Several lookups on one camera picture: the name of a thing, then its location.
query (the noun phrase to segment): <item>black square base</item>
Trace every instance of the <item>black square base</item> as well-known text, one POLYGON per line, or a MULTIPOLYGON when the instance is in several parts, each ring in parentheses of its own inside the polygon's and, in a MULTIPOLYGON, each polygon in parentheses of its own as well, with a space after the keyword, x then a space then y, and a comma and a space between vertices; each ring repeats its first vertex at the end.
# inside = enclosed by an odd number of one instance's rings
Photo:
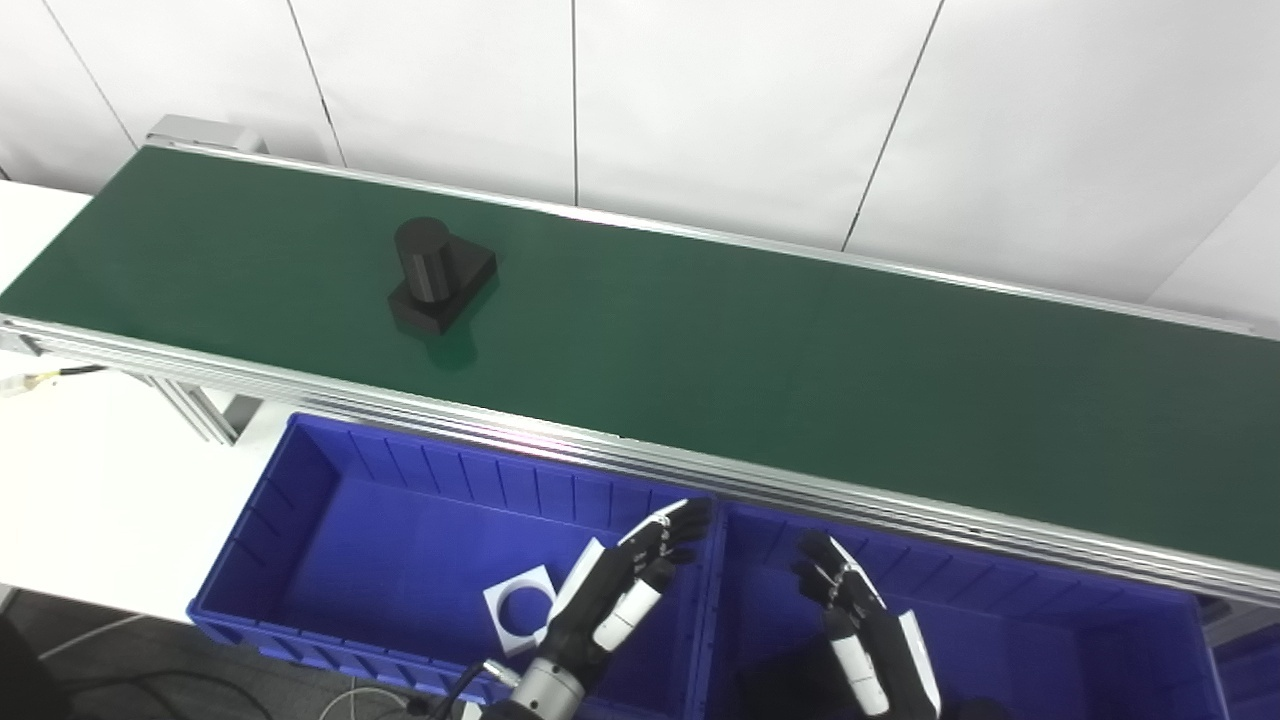
POLYGON ((458 278, 457 292, 440 302, 421 302, 410 295, 408 283, 402 282, 387 296, 387 304, 390 305, 396 319, 431 334, 442 334, 498 269, 493 251, 474 242, 453 238, 449 250, 458 278))

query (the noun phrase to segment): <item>black cable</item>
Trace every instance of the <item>black cable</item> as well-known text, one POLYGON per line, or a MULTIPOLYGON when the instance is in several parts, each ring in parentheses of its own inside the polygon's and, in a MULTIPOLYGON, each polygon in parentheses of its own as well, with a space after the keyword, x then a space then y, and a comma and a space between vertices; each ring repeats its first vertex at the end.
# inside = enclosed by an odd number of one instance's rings
POLYGON ((63 680, 63 684, 72 685, 70 688, 68 688, 68 691, 72 693, 77 693, 77 692, 84 692, 87 689, 96 689, 99 687, 105 687, 105 685, 119 685, 122 683, 136 683, 151 678, 165 678, 165 676, 189 678, 192 680, 204 680, 206 683, 221 685, 244 698, 244 701, 252 705, 253 710, 256 710, 264 717, 264 720, 275 720, 275 717, 271 716, 271 711, 269 711, 265 705, 262 705, 256 697, 253 697, 244 688, 223 678, 218 678, 214 675, 205 675, 204 673, 192 673, 189 670, 157 670, 155 673, 142 673, 140 675, 131 675, 125 678, 76 678, 70 680, 63 680))
POLYGON ((106 688, 115 688, 115 687, 120 687, 120 685, 128 685, 131 688, 137 688, 137 689, 145 692, 147 696, 151 697, 151 700, 156 701, 156 705, 159 705, 160 707, 163 707, 164 711, 168 712, 169 716, 173 717, 173 720, 189 720, 186 715, 183 715, 182 712, 178 712, 178 708, 174 707, 173 703, 169 702, 168 698, 165 698, 163 694, 160 694, 160 692, 157 692, 155 688, 147 685, 142 680, 120 680, 119 683, 95 684, 95 685, 90 685, 90 687, 84 687, 84 688, 77 688, 77 689, 67 691, 67 694, 69 697, 76 697, 78 694, 83 694, 83 693, 87 693, 87 692, 102 691, 102 689, 106 689, 106 688))
POLYGON ((483 670, 484 660, 468 665, 467 669, 458 675, 458 682, 453 683, 453 689, 449 691, 449 694, 444 696, 440 705, 435 706, 435 712, 431 712, 428 720, 445 720, 449 716, 449 710, 453 708, 453 703, 458 701, 458 696, 462 694, 462 691, 467 689, 471 680, 475 680, 476 675, 479 675, 483 670))
POLYGON ((81 365, 79 368, 63 368, 58 370, 59 375, 83 375, 84 373, 96 373, 99 370, 105 370, 104 365, 81 365))

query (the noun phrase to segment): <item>white table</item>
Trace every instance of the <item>white table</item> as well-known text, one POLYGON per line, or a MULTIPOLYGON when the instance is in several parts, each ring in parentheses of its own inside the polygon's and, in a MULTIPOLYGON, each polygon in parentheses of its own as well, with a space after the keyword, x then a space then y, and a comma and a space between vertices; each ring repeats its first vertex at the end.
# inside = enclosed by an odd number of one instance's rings
MULTIPOLYGON (((0 288, 87 201, 0 181, 0 288)), ((0 351, 0 378, 77 364, 0 351)), ((187 621, 292 411, 264 404, 225 447, 122 373, 0 400, 0 584, 187 621)))

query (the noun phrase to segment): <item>white wire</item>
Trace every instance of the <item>white wire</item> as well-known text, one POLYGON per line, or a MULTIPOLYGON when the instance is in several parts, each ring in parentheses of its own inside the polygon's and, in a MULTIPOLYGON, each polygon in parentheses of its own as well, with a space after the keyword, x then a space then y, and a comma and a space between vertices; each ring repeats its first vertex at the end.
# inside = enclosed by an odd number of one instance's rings
POLYGON ((45 652, 40 653, 40 656, 37 657, 37 660, 40 660, 40 661, 49 660, 50 657, 58 655, 59 652, 61 652, 61 651, 64 651, 64 650, 67 650, 69 647, 77 646, 77 644, 84 642, 84 641, 87 641, 90 638, 96 638, 97 635, 101 635, 102 633, 105 633, 108 630, 114 630, 114 629, 116 629, 116 628, 119 628, 122 625, 128 625, 129 623, 141 620, 143 618, 146 618, 146 615, 129 615, 128 618, 125 618, 123 620, 116 620, 115 623, 108 623, 106 625, 102 625, 101 628, 97 628, 95 630, 90 630, 90 632, 84 633, 83 635, 79 635, 77 638, 72 638, 72 639, 64 642, 63 644, 55 647, 54 650, 46 650, 45 652))
POLYGON ((324 720, 325 717, 329 716, 329 712, 334 707, 338 707, 339 702, 347 700, 348 697, 357 696, 360 693, 374 693, 374 694, 385 696, 385 697, 389 697, 389 698, 394 700, 396 703, 399 705, 402 708, 408 707, 408 701, 407 700, 402 698, 401 696, 398 696, 398 694, 396 694, 393 692, 384 691, 383 688, 355 688, 355 689, 346 691, 342 694, 339 694, 338 697, 335 697, 332 701, 329 701, 329 705, 324 706, 324 710, 320 711, 320 716, 316 717, 316 720, 324 720))

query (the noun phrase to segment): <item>floor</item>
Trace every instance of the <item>floor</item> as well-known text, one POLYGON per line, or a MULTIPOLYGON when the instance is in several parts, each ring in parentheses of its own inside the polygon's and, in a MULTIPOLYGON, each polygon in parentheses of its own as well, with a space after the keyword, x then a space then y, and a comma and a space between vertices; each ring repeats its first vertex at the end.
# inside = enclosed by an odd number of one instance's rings
MULTIPOLYGON (((32 592, 19 592, 5 615, 36 653, 128 616, 118 610, 32 592)), ((50 657, 46 665, 68 685, 73 680, 128 678, 160 670, 206 675, 238 685, 270 714, 266 717, 236 691, 215 682, 163 675, 146 679, 143 688, 122 683, 76 693, 77 720, 319 720, 325 706, 352 683, 346 675, 262 657, 250 647, 216 644, 193 626, 151 618, 70 647, 50 657), (166 702, 169 710, 161 702, 166 702)), ((407 694, 404 688, 367 680, 358 684, 407 694)), ((410 715, 384 696, 361 693, 356 696, 353 711, 344 700, 326 720, 352 717, 402 720, 410 715)))

